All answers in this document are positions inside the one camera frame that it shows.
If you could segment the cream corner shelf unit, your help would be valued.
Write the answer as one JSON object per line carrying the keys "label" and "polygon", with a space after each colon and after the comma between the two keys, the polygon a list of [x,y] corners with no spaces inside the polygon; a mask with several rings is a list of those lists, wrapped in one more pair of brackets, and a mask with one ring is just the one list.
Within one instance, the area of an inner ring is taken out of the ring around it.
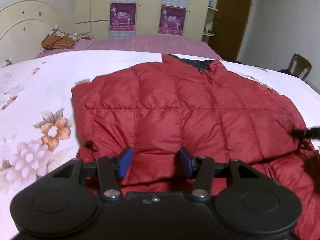
{"label": "cream corner shelf unit", "polygon": [[215,34],[213,33],[213,22],[214,22],[214,15],[219,10],[216,8],[217,0],[208,0],[208,9],[206,15],[206,21],[203,29],[202,41],[209,43],[209,39],[214,37]]}

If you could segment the pink floral bed quilt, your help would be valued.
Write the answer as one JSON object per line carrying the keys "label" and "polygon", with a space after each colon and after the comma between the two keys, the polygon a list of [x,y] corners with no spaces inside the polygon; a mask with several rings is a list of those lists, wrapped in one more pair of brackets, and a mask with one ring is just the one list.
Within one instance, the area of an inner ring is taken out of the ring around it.
{"label": "pink floral bed quilt", "polygon": [[[76,82],[131,67],[160,61],[156,53],[89,50],[60,53],[24,61],[1,69],[1,162],[15,154],[20,142],[42,136],[36,124],[65,118],[71,136],[61,140],[49,167],[56,168],[73,158],[80,146],[76,137],[71,88]],[[319,95],[305,82],[273,70],[225,61],[225,68],[242,77],[266,85],[287,96],[308,127],[319,125]]]}

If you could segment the red quilted down jacket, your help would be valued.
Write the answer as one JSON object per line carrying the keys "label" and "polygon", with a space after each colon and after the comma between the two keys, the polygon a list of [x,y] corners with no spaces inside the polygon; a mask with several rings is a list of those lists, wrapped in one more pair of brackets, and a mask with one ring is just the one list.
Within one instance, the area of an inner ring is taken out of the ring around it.
{"label": "red quilted down jacket", "polygon": [[319,153],[291,137],[305,122],[275,90],[219,61],[199,71],[162,55],[76,85],[72,101],[84,162],[133,148],[122,193],[188,190],[181,147],[219,163],[236,158],[293,191],[303,206],[295,234],[319,239]]}

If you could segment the cream wardrobe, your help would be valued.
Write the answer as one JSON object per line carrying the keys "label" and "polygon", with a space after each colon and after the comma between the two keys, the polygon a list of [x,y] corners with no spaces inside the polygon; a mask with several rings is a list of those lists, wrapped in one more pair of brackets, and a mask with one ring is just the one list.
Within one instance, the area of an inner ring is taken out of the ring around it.
{"label": "cream wardrobe", "polygon": [[[188,0],[183,37],[201,40],[208,0]],[[162,0],[137,0],[135,36],[159,34]],[[77,31],[89,31],[98,40],[110,40],[111,0],[75,0]]]}

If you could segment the pink checked bed sheet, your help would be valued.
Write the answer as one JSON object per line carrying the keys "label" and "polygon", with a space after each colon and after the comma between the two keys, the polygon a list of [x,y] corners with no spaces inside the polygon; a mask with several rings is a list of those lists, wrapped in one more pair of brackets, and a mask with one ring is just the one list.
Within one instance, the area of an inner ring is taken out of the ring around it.
{"label": "pink checked bed sheet", "polygon": [[86,40],[76,42],[73,48],[44,50],[37,57],[81,50],[125,50],[160,54],[182,54],[221,60],[208,44],[202,41],[170,35],[133,36],[127,40]]}

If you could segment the wooden chair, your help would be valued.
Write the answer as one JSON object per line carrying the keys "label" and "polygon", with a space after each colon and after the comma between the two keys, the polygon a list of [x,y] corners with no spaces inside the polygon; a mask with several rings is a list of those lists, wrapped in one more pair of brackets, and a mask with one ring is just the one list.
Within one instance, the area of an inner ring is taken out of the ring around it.
{"label": "wooden chair", "polygon": [[312,64],[302,55],[294,54],[287,69],[281,69],[279,72],[292,75],[305,81],[312,70]]}

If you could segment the lower left purple poster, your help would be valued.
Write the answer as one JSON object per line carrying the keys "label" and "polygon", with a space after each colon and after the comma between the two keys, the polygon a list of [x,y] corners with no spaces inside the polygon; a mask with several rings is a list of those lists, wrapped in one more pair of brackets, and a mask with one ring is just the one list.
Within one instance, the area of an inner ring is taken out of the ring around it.
{"label": "lower left purple poster", "polygon": [[136,3],[111,3],[111,40],[127,40],[135,35],[136,6]]}

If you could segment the brown wooden door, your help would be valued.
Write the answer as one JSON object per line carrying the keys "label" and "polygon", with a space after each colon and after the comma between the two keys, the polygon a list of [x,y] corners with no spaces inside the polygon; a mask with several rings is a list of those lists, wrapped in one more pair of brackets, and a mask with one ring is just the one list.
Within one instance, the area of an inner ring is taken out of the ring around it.
{"label": "brown wooden door", "polygon": [[237,60],[252,0],[217,0],[209,46],[226,61]]}

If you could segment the cream curved headboard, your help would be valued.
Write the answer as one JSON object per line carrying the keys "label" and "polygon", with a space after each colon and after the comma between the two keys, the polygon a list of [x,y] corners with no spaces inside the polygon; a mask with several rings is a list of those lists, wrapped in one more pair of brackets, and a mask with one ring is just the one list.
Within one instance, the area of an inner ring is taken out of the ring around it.
{"label": "cream curved headboard", "polygon": [[53,30],[71,33],[73,25],[53,7],[37,0],[11,3],[1,9],[1,65],[36,58],[41,42]]}

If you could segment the orange patterned pillow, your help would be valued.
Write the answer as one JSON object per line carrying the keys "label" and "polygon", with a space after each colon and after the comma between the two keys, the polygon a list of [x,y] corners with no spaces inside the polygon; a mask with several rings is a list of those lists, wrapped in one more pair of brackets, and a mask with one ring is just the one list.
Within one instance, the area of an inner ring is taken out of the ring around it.
{"label": "orange patterned pillow", "polygon": [[91,32],[67,33],[55,26],[52,31],[42,40],[41,46],[44,50],[69,49],[74,48],[80,40],[91,40]]}

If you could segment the lower right purple poster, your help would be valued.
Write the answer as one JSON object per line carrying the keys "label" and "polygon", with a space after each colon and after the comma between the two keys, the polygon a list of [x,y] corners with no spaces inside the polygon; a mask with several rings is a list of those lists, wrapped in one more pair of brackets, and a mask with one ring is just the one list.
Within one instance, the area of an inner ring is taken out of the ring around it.
{"label": "lower right purple poster", "polygon": [[159,20],[159,34],[182,36],[186,9],[163,5]]}

